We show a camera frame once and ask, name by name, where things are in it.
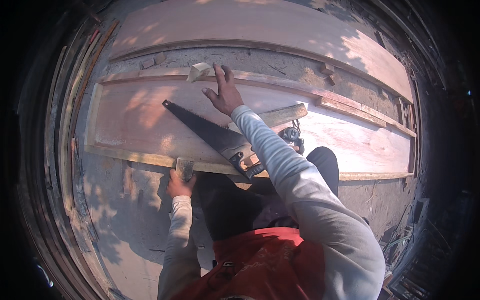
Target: hand saw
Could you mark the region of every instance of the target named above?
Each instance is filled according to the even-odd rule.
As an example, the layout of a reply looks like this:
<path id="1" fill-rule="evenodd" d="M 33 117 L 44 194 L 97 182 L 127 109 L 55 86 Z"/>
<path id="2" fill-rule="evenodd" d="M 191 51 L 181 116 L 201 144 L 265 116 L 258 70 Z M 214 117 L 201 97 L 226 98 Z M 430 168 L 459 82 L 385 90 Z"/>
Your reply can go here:
<path id="1" fill-rule="evenodd" d="M 242 161 L 253 155 L 254 151 L 252 151 L 252 145 L 240 133 L 218 126 L 168 100 L 163 101 L 162 104 L 210 147 L 220 153 L 246 179 L 251 180 L 253 176 L 265 170 L 260 162 L 247 169 L 241 167 Z"/>

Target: red shirt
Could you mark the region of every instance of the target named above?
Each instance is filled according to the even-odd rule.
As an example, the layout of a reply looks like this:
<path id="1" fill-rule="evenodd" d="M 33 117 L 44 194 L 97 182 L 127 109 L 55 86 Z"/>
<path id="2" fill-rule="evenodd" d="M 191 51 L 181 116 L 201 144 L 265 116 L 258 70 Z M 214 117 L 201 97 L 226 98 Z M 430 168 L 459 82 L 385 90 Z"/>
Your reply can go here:
<path id="1" fill-rule="evenodd" d="M 324 253 L 295 228 L 263 228 L 213 244 L 218 262 L 172 300 L 248 296 L 260 299 L 321 299 Z"/>

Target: black pants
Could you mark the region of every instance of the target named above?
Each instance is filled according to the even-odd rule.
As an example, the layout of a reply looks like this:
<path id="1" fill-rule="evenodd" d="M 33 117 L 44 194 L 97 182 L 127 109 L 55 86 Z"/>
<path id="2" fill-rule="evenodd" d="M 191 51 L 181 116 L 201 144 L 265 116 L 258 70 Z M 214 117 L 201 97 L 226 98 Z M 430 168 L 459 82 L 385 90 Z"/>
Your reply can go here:
<path id="1" fill-rule="evenodd" d="M 307 156 L 332 192 L 338 196 L 338 163 L 332 150 L 318 147 Z M 275 201 L 275 189 L 269 178 L 255 178 L 252 186 L 243 190 L 224 174 L 203 173 L 196 187 L 205 216 L 205 222 L 213 241 L 257 229 L 258 218 L 274 212 L 279 217 L 264 227 L 295 227 L 295 221 L 286 215 L 282 201 Z"/>

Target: saw blade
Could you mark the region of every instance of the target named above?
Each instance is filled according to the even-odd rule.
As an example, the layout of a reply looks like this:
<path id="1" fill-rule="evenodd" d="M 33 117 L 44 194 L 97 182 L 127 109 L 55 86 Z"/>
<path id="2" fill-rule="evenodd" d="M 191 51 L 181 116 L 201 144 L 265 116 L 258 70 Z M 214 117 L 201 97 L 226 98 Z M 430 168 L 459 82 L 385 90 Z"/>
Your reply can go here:
<path id="1" fill-rule="evenodd" d="M 168 100 L 163 101 L 162 104 L 226 159 L 230 159 L 230 155 L 232 155 L 228 150 L 250 149 L 251 147 L 245 136 L 238 132 L 219 126 Z"/>

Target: left hand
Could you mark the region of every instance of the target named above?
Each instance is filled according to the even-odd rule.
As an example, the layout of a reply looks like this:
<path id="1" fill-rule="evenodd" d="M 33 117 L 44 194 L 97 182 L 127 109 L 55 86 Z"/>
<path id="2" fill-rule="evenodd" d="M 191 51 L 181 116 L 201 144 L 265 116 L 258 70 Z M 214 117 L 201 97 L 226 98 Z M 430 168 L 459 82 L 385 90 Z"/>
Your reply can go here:
<path id="1" fill-rule="evenodd" d="M 177 173 L 175 172 L 175 169 L 170 170 L 170 180 L 168 181 L 168 186 L 167 186 L 167 194 L 170 195 L 170 197 L 176 197 L 176 196 L 192 196 L 192 190 L 193 186 L 195 185 L 195 182 L 197 181 L 197 177 L 195 174 L 192 176 L 192 178 L 185 182 L 178 177 Z"/>

